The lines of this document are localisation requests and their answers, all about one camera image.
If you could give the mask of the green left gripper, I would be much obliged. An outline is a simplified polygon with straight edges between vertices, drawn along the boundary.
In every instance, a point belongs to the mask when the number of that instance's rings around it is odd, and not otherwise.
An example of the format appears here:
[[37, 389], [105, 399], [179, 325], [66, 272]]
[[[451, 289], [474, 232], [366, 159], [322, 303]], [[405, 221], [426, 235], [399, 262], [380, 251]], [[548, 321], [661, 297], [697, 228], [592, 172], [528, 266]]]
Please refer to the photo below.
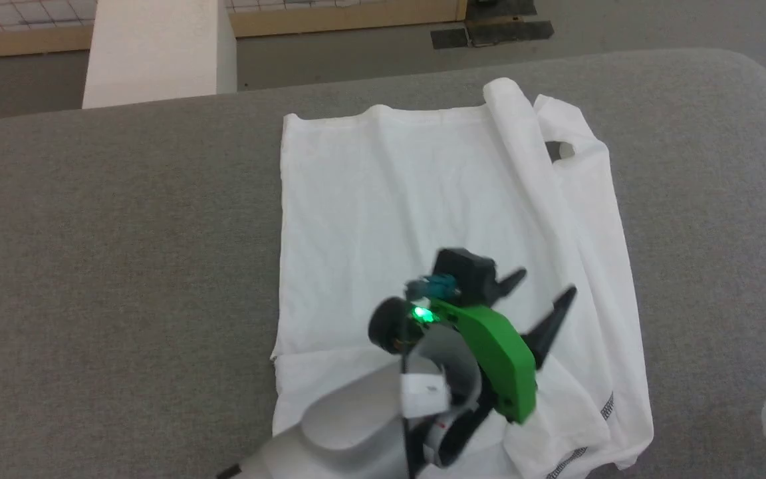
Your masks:
[[[489, 302], [497, 303], [526, 278], [516, 269], [489, 286]], [[430, 311], [455, 327], [477, 361], [481, 394], [489, 408], [508, 422], [524, 424], [536, 407], [536, 370], [541, 370], [577, 295], [569, 286], [553, 301], [553, 308], [530, 331], [520, 333], [502, 313], [479, 304], [457, 306], [441, 299], [430, 301]]]

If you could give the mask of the white T-shirt with brown logo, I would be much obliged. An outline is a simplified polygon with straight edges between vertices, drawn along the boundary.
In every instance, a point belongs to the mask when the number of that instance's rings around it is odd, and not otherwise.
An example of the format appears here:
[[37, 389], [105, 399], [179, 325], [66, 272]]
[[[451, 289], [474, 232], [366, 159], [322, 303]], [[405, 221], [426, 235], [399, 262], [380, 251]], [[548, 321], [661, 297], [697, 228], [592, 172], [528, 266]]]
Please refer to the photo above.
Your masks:
[[368, 340], [373, 309], [462, 247], [528, 275], [497, 309], [528, 331], [578, 292], [536, 377], [523, 426], [492, 414], [464, 457], [427, 479], [581, 479], [627, 469], [654, 436], [632, 269], [607, 146], [577, 106], [513, 80], [484, 103], [376, 105], [283, 121], [273, 432], [314, 400], [394, 361]]

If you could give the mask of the grey fabric sofa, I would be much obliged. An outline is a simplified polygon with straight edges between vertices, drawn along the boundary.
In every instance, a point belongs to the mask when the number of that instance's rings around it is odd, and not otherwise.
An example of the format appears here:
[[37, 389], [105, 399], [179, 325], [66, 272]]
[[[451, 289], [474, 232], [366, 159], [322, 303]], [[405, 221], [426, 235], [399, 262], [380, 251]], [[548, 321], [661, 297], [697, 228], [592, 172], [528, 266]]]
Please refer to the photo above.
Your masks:
[[609, 149], [654, 441], [592, 479], [766, 479], [766, 70], [632, 51], [0, 119], [0, 479], [214, 477], [270, 434], [282, 117], [513, 79]]

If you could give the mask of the white rectangular block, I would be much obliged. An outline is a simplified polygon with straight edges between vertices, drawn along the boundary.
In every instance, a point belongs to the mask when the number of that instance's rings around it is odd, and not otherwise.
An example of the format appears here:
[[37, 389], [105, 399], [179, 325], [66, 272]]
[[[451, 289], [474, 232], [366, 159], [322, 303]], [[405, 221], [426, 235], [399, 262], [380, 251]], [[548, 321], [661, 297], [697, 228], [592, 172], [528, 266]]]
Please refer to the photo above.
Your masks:
[[82, 108], [237, 91], [224, 0], [98, 0]]

